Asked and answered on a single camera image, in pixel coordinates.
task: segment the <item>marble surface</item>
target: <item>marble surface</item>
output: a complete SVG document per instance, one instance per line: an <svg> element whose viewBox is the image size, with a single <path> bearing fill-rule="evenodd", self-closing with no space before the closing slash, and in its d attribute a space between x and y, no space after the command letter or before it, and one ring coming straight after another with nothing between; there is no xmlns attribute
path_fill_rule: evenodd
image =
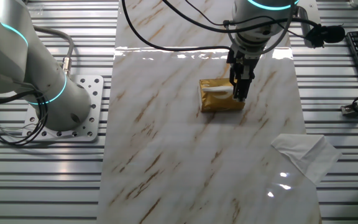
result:
<svg viewBox="0 0 358 224"><path fill-rule="evenodd" d="M231 18L233 0L192 2L216 22ZM230 45L159 0L127 4L155 44ZM270 145L306 133L289 38L261 58L243 111L200 113L198 81L228 77L226 55L151 49L120 9L98 224L321 223L315 185Z"/></svg>

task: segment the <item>white cloth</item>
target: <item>white cloth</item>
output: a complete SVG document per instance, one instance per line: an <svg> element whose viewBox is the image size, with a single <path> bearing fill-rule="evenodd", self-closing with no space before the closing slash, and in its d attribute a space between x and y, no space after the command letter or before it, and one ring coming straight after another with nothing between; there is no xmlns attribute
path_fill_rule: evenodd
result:
<svg viewBox="0 0 358 224"><path fill-rule="evenodd" d="M316 185L342 155L323 135L280 134L272 146Z"/></svg>

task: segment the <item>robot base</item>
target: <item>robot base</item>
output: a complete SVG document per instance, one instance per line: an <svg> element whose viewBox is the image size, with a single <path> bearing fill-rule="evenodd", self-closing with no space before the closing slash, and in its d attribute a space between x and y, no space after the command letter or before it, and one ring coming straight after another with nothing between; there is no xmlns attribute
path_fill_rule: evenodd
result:
<svg viewBox="0 0 358 224"><path fill-rule="evenodd" d="M101 112L103 77L99 75L72 75L73 82L85 88L91 97L91 111L85 121L76 129L71 131L52 131L43 128L34 142L93 142L98 137L99 120ZM24 125L37 123L38 118L35 109L29 105ZM23 130L22 135L34 130L34 126L28 126Z"/></svg>

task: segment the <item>gold package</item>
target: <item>gold package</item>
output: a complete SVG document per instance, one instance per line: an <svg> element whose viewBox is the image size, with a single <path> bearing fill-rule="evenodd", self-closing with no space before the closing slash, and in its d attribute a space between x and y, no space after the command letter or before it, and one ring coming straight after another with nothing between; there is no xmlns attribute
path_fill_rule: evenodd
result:
<svg viewBox="0 0 358 224"><path fill-rule="evenodd" d="M201 112L242 110L244 102L233 100L232 91L205 92L204 88L227 86L232 87L228 78L200 80L200 108Z"/></svg>

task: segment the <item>gold box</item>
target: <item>gold box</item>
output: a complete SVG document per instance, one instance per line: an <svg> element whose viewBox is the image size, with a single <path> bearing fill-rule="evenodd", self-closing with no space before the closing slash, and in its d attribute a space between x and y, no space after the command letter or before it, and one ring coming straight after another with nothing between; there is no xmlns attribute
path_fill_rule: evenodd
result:
<svg viewBox="0 0 358 224"><path fill-rule="evenodd" d="M246 105L233 100L233 86L228 78L200 80L199 88L200 108L203 113L242 110Z"/></svg>

